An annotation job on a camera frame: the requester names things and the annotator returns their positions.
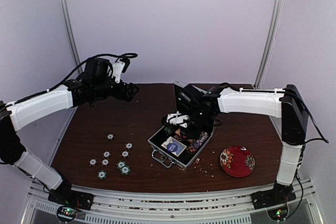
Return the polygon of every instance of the black cable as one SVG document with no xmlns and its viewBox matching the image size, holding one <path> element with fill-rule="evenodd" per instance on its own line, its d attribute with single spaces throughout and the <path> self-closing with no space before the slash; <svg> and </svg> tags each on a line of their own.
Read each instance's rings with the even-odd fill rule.
<svg viewBox="0 0 336 224">
<path fill-rule="evenodd" d="M 303 186 L 302 186 L 302 183 L 301 183 L 297 173 L 295 173 L 295 178 L 299 182 L 299 185 L 301 187 L 301 198 L 300 198 L 300 201 L 299 201 L 298 205 L 294 209 L 294 211 L 288 217 L 286 217 L 285 220 L 288 220 L 290 217 L 293 216 L 293 214 L 295 214 L 295 212 L 299 209 L 299 206 L 301 205 L 301 202 L 302 202 L 302 199 L 303 199 Z"/>
<path fill-rule="evenodd" d="M 319 135 L 321 136 L 322 140 L 325 141 L 327 144 L 329 144 L 329 140 L 327 140 L 327 139 L 323 136 L 322 132 L 320 131 L 320 128 L 317 126 L 317 123 L 316 123 L 316 121 L 315 121 L 313 115 L 310 113 L 310 111 L 309 111 L 308 107 L 306 106 L 305 102 L 304 102 L 300 97 L 298 97 L 296 94 L 293 94 L 293 93 L 289 92 L 287 89 L 285 89 L 285 91 L 287 91 L 287 92 L 285 92 L 285 95 L 288 95 L 288 96 L 290 96 L 290 97 L 293 97 L 295 100 L 299 101 L 299 102 L 302 104 L 302 106 L 305 108 L 306 112 L 308 113 L 308 115 L 309 115 L 311 121 L 313 122 L 313 124 L 314 124 L 314 126 L 315 126 L 315 129 L 317 130 L 317 132 L 318 132 Z"/>
<path fill-rule="evenodd" d="M 55 86 L 53 86 L 52 88 L 49 89 L 49 92 L 56 89 L 58 86 L 62 85 L 66 80 L 68 80 L 68 78 L 74 73 L 76 72 L 77 69 L 79 69 L 82 65 L 84 65 L 86 62 L 88 62 L 89 60 L 92 60 L 92 59 L 96 59 L 98 57 L 103 57 L 103 56 L 108 56 L 108 57 L 114 57 L 114 58 L 117 58 L 117 59 L 120 59 L 120 58 L 128 58 L 128 59 L 133 59 L 133 58 L 136 58 L 138 56 L 138 54 L 135 54 L 133 52 L 130 52 L 130 53 L 127 53 L 127 54 L 122 54 L 122 55 L 113 55 L 113 54 L 99 54 L 99 55 L 95 55 L 95 56 L 92 56 L 92 57 L 89 57 L 87 58 L 86 60 L 82 61 L 80 64 L 78 64 L 67 76 L 65 76 L 63 78 L 63 80 L 61 80 L 58 84 L 56 84 Z M 38 95 L 41 95 L 41 94 L 45 94 L 45 93 L 48 93 L 47 90 L 45 91 L 41 91 L 41 92 L 38 92 L 38 93 L 35 93 L 35 94 L 32 94 L 32 95 L 29 95 L 27 97 L 24 97 L 18 101 L 16 101 L 14 104 L 17 104 L 17 103 L 21 103 L 21 102 L 24 102 L 24 101 L 27 101 L 35 96 L 38 96 Z"/>
<path fill-rule="evenodd" d="M 325 139 L 323 139 L 323 138 L 315 137 L 315 138 L 312 138 L 312 139 L 310 139 L 310 140 L 307 140 L 306 143 L 309 143 L 309 142 L 311 142 L 311 141 L 316 141 L 316 140 L 325 141 Z"/>
<path fill-rule="evenodd" d="M 222 86 L 224 86 L 225 89 L 226 89 L 226 88 L 231 88 L 231 89 L 234 90 L 234 91 L 237 91 L 237 92 L 240 91 L 239 88 L 236 88 L 236 87 L 232 86 L 232 85 L 231 85 L 230 83 L 228 83 L 228 82 L 223 82 L 223 83 L 221 83 L 221 84 L 219 85 L 219 87 L 222 87 Z"/>
<path fill-rule="evenodd" d="M 111 78 L 112 77 L 112 74 L 113 74 L 113 65 L 112 65 L 112 63 L 111 62 L 109 62 L 109 67 L 110 67 L 110 69 L 109 69 L 109 71 L 108 71 L 108 78 Z"/>
<path fill-rule="evenodd" d="M 45 189 L 46 189 L 46 187 L 45 186 L 43 186 L 43 191 L 45 192 L 45 193 L 50 193 L 49 191 L 45 191 Z"/>
<path fill-rule="evenodd" d="M 7 104 L 6 106 L 4 106 L 1 110 L 0 113 L 3 112 L 4 110 L 6 110 L 8 107 L 13 106 L 11 103 Z"/>
</svg>

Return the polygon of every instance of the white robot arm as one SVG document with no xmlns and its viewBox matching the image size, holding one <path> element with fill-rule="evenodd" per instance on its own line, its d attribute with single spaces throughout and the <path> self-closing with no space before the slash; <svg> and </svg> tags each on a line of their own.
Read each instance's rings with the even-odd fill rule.
<svg viewBox="0 0 336 224">
<path fill-rule="evenodd" d="M 281 118 L 283 148 L 277 181 L 270 192 L 255 193 L 252 198 L 258 209 L 282 203 L 284 195 L 292 194 L 292 182 L 302 162 L 310 116 L 294 85 L 289 84 L 285 89 L 256 90 L 237 89 L 222 83 L 204 93 L 188 84 L 178 92 L 175 90 L 175 96 L 178 112 L 164 117 L 162 122 L 180 126 L 181 137 L 186 139 L 197 139 L 202 127 L 213 123 L 220 113 L 242 112 Z"/>
<path fill-rule="evenodd" d="M 101 56 L 112 56 L 117 60 L 111 64 L 109 60 L 99 58 Z M 71 183 L 25 148 L 20 143 L 16 132 L 47 115 L 74 108 L 86 102 L 93 106 L 96 100 L 103 100 L 107 97 L 131 101 L 139 88 L 132 83 L 122 82 L 120 77 L 130 64 L 130 58 L 136 56 L 136 54 L 93 56 L 82 62 L 86 63 L 86 67 L 76 80 L 66 80 L 75 69 L 65 80 L 50 90 L 7 104 L 1 101 L 1 163 L 18 167 L 32 178 L 39 180 L 52 191 L 53 197 L 56 197 L 58 202 L 71 202 Z"/>
</svg>

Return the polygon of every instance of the brown tabletop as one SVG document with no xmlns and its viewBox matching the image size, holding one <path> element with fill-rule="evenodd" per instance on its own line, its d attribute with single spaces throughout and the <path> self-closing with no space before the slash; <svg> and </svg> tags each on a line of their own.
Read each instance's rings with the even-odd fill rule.
<svg viewBox="0 0 336 224">
<path fill-rule="evenodd" d="M 208 89 L 213 85 L 199 84 Z M 213 138 L 199 155 L 199 163 L 187 170 L 178 166 L 163 167 L 151 157 L 147 140 L 161 127 L 161 117 L 174 113 L 172 84 L 140 84 L 140 92 L 131 103 L 109 98 L 97 102 L 91 109 L 85 104 L 78 108 L 58 149 L 52 166 L 73 184 L 100 189 L 144 193 L 189 193 L 228 190 L 273 183 L 279 168 L 282 144 L 268 116 L 230 113 L 221 114 L 223 125 L 217 127 Z M 114 134 L 113 141 L 107 140 Z M 131 142 L 130 157 L 121 152 Z M 219 164 L 221 151 L 231 145 L 243 145 L 256 159 L 251 175 L 234 178 Z M 103 152 L 110 151 L 110 165 L 100 162 Z M 90 159 L 98 164 L 89 166 Z M 131 167 L 122 175 L 118 161 Z M 107 178 L 100 180 L 97 172 L 105 170 Z"/>
</svg>

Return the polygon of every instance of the red decorative plate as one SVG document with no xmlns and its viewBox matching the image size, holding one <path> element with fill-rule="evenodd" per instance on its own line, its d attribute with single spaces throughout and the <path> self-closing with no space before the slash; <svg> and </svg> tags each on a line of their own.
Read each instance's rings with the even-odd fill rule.
<svg viewBox="0 0 336 224">
<path fill-rule="evenodd" d="M 219 162 L 223 170 L 233 177 L 241 178 L 250 175 L 256 165 L 251 152 L 243 146 L 230 146 L 225 148 Z"/>
</svg>

